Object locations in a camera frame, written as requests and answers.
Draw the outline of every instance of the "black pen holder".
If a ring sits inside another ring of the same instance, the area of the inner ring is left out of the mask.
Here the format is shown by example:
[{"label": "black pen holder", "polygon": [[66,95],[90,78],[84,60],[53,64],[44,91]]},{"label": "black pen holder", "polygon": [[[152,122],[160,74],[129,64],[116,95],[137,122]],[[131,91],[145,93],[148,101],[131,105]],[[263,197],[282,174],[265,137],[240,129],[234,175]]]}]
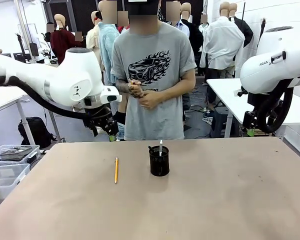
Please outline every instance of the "black pen holder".
[{"label": "black pen holder", "polygon": [[169,173],[169,149],[167,147],[162,147],[162,154],[160,156],[160,146],[154,146],[149,149],[149,156],[152,175],[163,177]]}]

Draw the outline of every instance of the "black stool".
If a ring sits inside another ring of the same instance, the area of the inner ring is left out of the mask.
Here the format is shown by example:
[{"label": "black stool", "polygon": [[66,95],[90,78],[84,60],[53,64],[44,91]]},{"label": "black stool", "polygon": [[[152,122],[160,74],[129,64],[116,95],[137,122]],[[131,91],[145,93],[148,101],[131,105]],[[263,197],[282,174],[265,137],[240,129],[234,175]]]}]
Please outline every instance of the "black stool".
[{"label": "black stool", "polygon": [[[211,138],[216,139],[225,137],[228,114],[229,110],[225,106],[216,107],[214,109],[214,116],[210,129]],[[235,117],[232,119],[230,137],[239,137],[239,122]]]}]

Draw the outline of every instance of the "clasped hands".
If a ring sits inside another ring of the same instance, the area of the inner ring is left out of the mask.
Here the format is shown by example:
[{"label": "clasped hands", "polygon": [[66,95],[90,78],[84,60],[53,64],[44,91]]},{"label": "clasped hands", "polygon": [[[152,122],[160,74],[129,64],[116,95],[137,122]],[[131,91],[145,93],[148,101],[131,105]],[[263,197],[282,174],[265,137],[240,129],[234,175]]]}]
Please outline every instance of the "clasped hands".
[{"label": "clasped hands", "polygon": [[163,101],[161,92],[151,90],[143,91],[141,82],[138,80],[131,80],[128,83],[128,89],[131,96],[138,99],[139,104],[145,109],[153,109]]}]

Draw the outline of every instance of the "backpack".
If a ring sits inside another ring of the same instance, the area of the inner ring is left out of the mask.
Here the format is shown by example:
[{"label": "backpack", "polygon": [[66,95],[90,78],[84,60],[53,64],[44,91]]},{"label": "backpack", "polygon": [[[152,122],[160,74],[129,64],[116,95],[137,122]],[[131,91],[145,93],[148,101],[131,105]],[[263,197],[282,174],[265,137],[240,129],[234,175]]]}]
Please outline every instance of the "backpack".
[{"label": "backpack", "polygon": [[[41,149],[44,149],[44,148],[50,146],[51,141],[57,140],[53,134],[48,132],[44,121],[40,117],[37,117],[37,116],[27,117],[26,120],[29,124],[35,144],[40,145]],[[22,120],[20,121],[20,123],[18,125],[18,130],[19,130],[21,136],[23,137],[23,141],[22,141],[21,145],[30,145],[26,131],[25,131],[25,127],[22,124]]]}]

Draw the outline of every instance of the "pencil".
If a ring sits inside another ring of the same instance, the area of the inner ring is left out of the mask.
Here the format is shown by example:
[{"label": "pencil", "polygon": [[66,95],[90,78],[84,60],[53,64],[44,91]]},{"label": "pencil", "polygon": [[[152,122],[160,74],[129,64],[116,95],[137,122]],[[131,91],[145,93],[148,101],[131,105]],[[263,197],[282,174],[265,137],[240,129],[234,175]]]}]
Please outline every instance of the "pencil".
[{"label": "pencil", "polygon": [[114,183],[118,181],[118,157],[115,158],[115,174],[114,174]]}]

